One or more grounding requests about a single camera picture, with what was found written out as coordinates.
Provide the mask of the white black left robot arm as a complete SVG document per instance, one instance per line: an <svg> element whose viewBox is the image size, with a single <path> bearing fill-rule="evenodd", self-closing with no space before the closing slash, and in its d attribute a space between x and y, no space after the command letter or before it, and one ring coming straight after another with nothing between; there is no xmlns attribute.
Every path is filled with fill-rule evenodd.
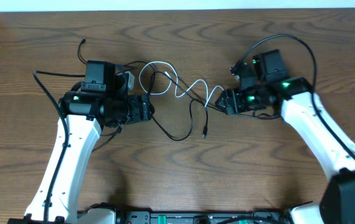
<svg viewBox="0 0 355 224"><path fill-rule="evenodd" d="M103 128L149 121L154 109L148 95L130 95L134 79L123 66L106 61L86 62L83 81L59 101L51 99L59 114L54 149L40 187L22 218L9 223L124 223L125 215L98 205L83 215L78 198L89 158Z"/></svg>

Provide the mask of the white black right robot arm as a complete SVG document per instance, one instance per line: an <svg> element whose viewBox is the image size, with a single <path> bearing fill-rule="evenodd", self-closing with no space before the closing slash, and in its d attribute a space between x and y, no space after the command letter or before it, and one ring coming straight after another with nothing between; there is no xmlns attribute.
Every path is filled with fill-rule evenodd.
<svg viewBox="0 0 355 224"><path fill-rule="evenodd" d="M224 90L215 105L227 115L272 107L304 140L328 180L319 203L290 209L292 223L355 223L355 143L325 110L303 77L292 78L279 50L238 61L231 73L239 87Z"/></svg>

